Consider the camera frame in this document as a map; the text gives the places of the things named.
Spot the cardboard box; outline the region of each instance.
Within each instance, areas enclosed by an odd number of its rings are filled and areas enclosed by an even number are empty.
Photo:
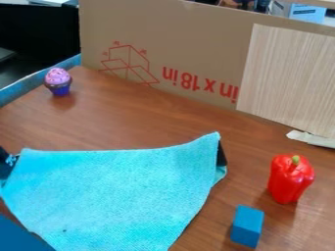
[[[323,24],[326,8],[297,4],[283,1],[273,1],[271,14],[292,20]]]
[[[240,102],[255,25],[335,36],[331,26],[179,0],[81,0],[79,11],[83,66],[228,109]],[[311,69],[304,71],[308,75]],[[301,78],[297,84],[303,89],[305,82]]]

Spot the cupcake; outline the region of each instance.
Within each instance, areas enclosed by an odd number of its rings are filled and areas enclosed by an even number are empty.
[[[44,85],[56,96],[64,96],[69,94],[71,76],[67,71],[61,68],[53,68],[45,77]]]

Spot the wooden table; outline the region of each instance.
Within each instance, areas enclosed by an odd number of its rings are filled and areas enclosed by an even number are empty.
[[[0,110],[0,144],[12,153],[36,149],[131,149],[178,144],[219,131],[228,176],[172,251],[249,250],[229,239],[235,208],[265,212],[258,250],[335,249],[334,151],[287,139],[291,128],[129,83],[85,68],[71,70],[72,94],[54,98],[44,86]],[[299,153],[316,180],[298,205],[278,205],[265,191],[269,162]],[[1,211],[10,216],[3,204]]]

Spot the blue towel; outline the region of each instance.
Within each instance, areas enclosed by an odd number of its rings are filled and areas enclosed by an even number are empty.
[[[24,149],[2,197],[59,251],[168,250],[226,174],[218,143],[215,132],[147,150]]]

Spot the blue cube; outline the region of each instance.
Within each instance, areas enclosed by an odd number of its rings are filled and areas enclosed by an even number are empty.
[[[263,211],[238,205],[230,232],[230,239],[239,244],[256,248],[261,237],[263,220]]]

